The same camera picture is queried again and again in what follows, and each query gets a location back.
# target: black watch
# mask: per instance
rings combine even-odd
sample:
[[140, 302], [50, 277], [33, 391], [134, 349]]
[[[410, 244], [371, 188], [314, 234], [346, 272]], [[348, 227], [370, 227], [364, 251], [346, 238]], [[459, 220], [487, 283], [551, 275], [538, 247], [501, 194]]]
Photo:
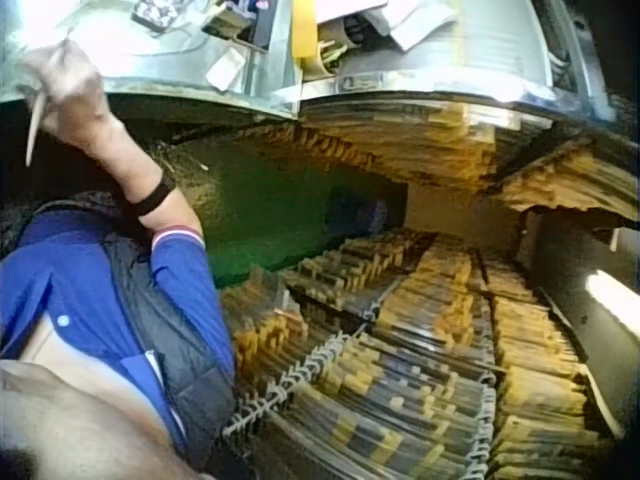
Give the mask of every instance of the black watch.
[[160, 206], [164, 199], [167, 198], [173, 190], [176, 188], [176, 183], [173, 179], [167, 175], [166, 172], [162, 172], [162, 178], [158, 186], [149, 194], [149, 196], [138, 203], [132, 204], [133, 211], [137, 217], [144, 217], [153, 212]]

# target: striped cuff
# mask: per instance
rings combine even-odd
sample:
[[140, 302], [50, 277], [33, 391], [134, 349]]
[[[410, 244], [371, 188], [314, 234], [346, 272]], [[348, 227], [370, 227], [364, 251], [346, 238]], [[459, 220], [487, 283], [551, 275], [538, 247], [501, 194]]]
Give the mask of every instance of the striped cuff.
[[204, 239], [193, 228], [183, 227], [178, 225], [175, 227], [165, 228], [163, 230], [159, 230], [158, 232], [156, 232], [156, 234], [153, 236], [153, 241], [151, 242], [151, 250], [155, 249], [156, 245], [158, 245], [159, 242], [167, 238], [174, 238], [174, 237], [182, 237], [184, 239], [196, 242], [199, 245], [202, 245], [203, 247], [205, 246]]

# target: green wall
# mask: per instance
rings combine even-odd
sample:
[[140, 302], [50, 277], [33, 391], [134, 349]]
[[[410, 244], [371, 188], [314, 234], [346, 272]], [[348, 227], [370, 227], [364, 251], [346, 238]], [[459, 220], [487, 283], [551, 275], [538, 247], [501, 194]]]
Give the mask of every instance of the green wall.
[[334, 187], [348, 186], [364, 199], [384, 199], [390, 224], [400, 226], [404, 221], [406, 186], [379, 175], [347, 167], [324, 171], [285, 165], [250, 147], [211, 140], [178, 149], [209, 168], [206, 173], [200, 170], [200, 175], [215, 192], [198, 213], [219, 286], [244, 280], [253, 266], [281, 268], [335, 246], [341, 238], [330, 237], [324, 228]]

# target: raised arm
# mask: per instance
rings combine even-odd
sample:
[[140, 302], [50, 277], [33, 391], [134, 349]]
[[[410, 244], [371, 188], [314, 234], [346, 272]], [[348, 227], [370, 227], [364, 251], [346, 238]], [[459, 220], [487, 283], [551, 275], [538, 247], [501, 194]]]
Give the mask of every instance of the raised arm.
[[[58, 49], [63, 49], [62, 55], [54, 55]], [[130, 203], [149, 197], [160, 184], [162, 169], [109, 110], [102, 76], [85, 52], [65, 40], [29, 52], [23, 64], [48, 95], [42, 128], [94, 158], [118, 182]], [[35, 92], [22, 90], [32, 103]], [[202, 235], [198, 216], [177, 188], [140, 221], [154, 232], [180, 225]]]

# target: blue long-sleeve shirt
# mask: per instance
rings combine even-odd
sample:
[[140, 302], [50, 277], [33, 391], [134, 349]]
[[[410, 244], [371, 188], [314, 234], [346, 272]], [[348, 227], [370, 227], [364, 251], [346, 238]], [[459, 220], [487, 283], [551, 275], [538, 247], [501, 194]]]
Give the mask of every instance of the blue long-sleeve shirt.
[[[106, 220], [81, 211], [47, 212], [31, 222], [0, 264], [0, 358], [18, 358], [47, 312], [66, 343], [107, 364], [150, 400], [181, 450], [184, 434], [153, 369], [153, 352], [142, 350], [113, 285], [101, 245], [110, 229]], [[183, 227], [156, 234], [151, 269], [232, 376], [231, 340], [202, 238]]]

